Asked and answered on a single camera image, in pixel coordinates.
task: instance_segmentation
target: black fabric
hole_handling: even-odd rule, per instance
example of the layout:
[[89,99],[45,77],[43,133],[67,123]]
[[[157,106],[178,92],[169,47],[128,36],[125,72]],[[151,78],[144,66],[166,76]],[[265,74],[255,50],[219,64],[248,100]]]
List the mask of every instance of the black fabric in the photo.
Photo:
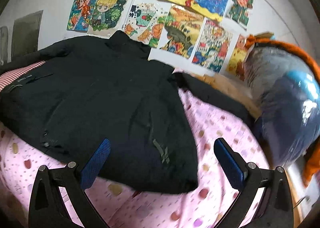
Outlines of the black fabric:
[[194,96],[202,101],[234,114],[252,130],[255,119],[243,104],[191,75],[186,73],[174,73],[174,75],[179,88],[189,89]]
[[101,177],[137,191],[192,191],[198,184],[196,145],[178,88],[248,126],[253,122],[238,102],[189,75],[172,74],[171,66],[148,61],[149,53],[150,47],[117,31],[109,40],[75,37],[23,56],[1,73],[47,62],[0,92],[0,120],[31,146],[80,166],[108,138],[111,152]]

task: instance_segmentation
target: bed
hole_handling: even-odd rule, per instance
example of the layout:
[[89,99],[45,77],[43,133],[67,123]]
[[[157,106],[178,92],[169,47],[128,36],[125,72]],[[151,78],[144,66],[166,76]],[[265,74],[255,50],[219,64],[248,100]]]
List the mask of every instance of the bed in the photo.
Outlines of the bed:
[[[41,65],[37,63],[0,76],[0,90],[4,86]],[[112,228],[209,228],[220,220],[238,191],[231,188],[214,153],[213,142],[223,137],[246,162],[269,168],[258,142],[248,127],[236,116],[204,103],[191,92],[179,90],[185,114],[195,137],[198,154],[199,186],[193,192],[180,195],[138,192],[102,178],[85,192]],[[38,168],[64,167],[59,162],[31,147],[0,123],[0,205],[6,213],[27,225],[28,206]],[[68,212],[76,224],[82,226],[66,191],[61,188]],[[250,222],[263,190],[258,193],[242,225]]]

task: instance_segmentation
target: blue mesh pad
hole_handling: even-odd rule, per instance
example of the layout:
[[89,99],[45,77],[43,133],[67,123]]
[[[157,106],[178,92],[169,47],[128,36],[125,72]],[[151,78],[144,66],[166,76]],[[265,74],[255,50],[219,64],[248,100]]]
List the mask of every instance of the blue mesh pad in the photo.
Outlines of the blue mesh pad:
[[219,139],[214,142],[213,149],[230,185],[241,191],[244,187],[244,175],[240,167]]
[[99,174],[104,162],[110,154],[110,141],[104,139],[99,148],[95,151],[89,162],[84,166],[81,171],[81,189],[87,189],[92,186],[94,180]]

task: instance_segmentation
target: red striped pillow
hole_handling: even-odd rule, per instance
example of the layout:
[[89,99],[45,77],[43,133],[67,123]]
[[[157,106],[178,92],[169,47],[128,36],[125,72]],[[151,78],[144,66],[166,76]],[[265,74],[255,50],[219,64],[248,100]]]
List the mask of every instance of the red striped pillow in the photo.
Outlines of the red striped pillow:
[[5,88],[7,85],[11,84],[15,79],[19,78],[23,74],[28,73],[30,70],[43,65],[44,63],[45,61],[40,61],[32,65],[29,65],[23,68],[18,68],[2,74],[0,76],[0,91],[2,91],[3,88]]

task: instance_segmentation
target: metal screw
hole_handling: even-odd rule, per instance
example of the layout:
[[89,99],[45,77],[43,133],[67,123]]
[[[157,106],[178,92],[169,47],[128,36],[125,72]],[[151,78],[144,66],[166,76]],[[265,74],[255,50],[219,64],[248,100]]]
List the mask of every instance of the metal screw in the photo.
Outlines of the metal screw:
[[42,165],[42,166],[39,167],[39,170],[40,171],[44,171],[46,167],[47,167],[46,165]]
[[248,163],[248,167],[251,168],[251,169],[255,169],[256,166],[257,166],[257,165],[254,164],[253,162],[249,162],[249,163]]
[[68,167],[74,168],[76,166],[76,163],[74,161],[71,161],[68,163]]
[[277,170],[280,172],[280,173],[283,173],[284,172],[284,169],[282,167],[277,167]]

